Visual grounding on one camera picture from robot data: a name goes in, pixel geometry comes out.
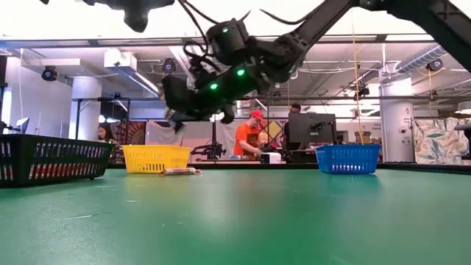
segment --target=person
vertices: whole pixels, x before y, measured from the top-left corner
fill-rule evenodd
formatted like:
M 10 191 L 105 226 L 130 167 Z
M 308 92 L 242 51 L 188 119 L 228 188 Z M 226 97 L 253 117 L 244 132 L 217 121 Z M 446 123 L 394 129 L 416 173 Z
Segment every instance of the person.
M 289 113 L 301 113 L 301 106 L 297 103 L 294 103 L 289 108 Z M 289 125 L 288 125 L 288 122 L 286 122 L 284 127 L 283 127 L 283 140 L 281 142 L 281 145 L 284 149 L 286 149 L 288 151 L 300 150 L 300 149 L 305 148 L 305 144 L 291 142 L 289 140 Z
M 114 138 L 113 133 L 111 132 L 110 126 L 100 124 L 98 126 L 98 141 L 118 144 L 118 141 Z
M 234 155 L 259 156 L 261 150 L 258 143 L 260 125 L 264 123 L 261 110 L 254 110 L 250 118 L 240 124 L 235 132 Z

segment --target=yellow basket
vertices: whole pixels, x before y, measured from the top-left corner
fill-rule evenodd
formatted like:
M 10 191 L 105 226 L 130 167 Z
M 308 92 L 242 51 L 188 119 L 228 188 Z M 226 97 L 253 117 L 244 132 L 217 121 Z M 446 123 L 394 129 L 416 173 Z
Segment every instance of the yellow basket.
M 164 169 L 185 168 L 191 148 L 165 145 L 123 146 L 129 173 L 160 173 Z

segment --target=blue basket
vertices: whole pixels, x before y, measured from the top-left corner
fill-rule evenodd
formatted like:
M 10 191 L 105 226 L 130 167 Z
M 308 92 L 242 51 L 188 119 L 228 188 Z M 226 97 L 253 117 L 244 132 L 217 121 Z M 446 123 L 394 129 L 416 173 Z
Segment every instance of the blue basket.
M 319 169 L 329 174 L 374 173 L 379 154 L 379 144 L 332 145 L 316 149 Z

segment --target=red cap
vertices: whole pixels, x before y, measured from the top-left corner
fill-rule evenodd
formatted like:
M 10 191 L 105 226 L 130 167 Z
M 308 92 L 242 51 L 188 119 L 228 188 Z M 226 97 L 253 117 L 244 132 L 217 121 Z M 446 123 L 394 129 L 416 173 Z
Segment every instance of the red cap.
M 254 110 L 252 111 L 252 117 L 263 121 L 263 112 L 261 110 Z

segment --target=orange shirt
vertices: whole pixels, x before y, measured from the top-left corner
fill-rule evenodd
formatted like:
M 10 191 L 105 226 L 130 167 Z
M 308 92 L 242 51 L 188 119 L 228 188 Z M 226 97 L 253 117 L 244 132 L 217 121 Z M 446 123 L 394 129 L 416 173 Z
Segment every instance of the orange shirt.
M 253 155 L 251 152 L 248 152 L 242 149 L 239 141 L 246 141 L 249 145 L 253 147 L 258 147 L 258 128 L 251 128 L 246 123 L 243 123 L 237 127 L 237 132 L 235 133 L 235 146 L 234 146 L 234 155 Z

